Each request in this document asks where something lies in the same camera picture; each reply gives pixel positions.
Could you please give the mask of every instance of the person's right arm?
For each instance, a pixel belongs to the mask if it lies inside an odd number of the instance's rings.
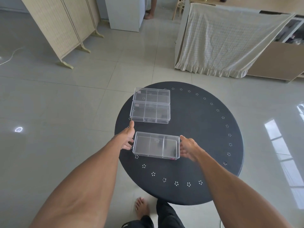
[[[225,228],[291,228],[258,192],[218,164],[193,139],[180,136],[181,157],[199,163]]]

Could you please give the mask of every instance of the human arm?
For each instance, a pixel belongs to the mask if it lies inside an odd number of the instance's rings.
[[[131,149],[134,122],[77,166],[51,193],[30,228],[104,227],[121,149]]]
[[[181,157],[200,165],[225,228],[291,228],[266,199],[218,164],[193,139],[180,138]]]

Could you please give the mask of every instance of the human leg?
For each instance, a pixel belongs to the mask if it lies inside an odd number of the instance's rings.
[[[157,3],[157,0],[151,0],[151,9],[146,11],[148,14],[144,16],[144,19],[154,18],[156,3]]]
[[[184,228],[175,210],[165,201],[158,199],[156,204],[159,228]]]
[[[123,224],[122,228],[154,228],[150,218],[150,209],[148,203],[143,198],[135,201],[135,211],[138,220]]]

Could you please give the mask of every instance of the white curtain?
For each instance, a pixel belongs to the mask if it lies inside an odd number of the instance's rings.
[[[244,77],[294,16],[191,3],[181,55],[175,68],[211,76]]]

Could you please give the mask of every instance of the black tabletop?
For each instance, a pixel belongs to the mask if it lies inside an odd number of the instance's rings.
[[[169,124],[135,122],[135,131],[193,138],[219,164],[239,175],[244,157],[242,135],[232,113],[218,98],[182,82],[160,82],[147,88],[170,90],[171,120]],[[132,99],[120,110],[115,134],[129,125]],[[144,157],[121,150],[119,159],[131,179],[156,198],[179,205],[212,200],[198,164],[187,158]]]

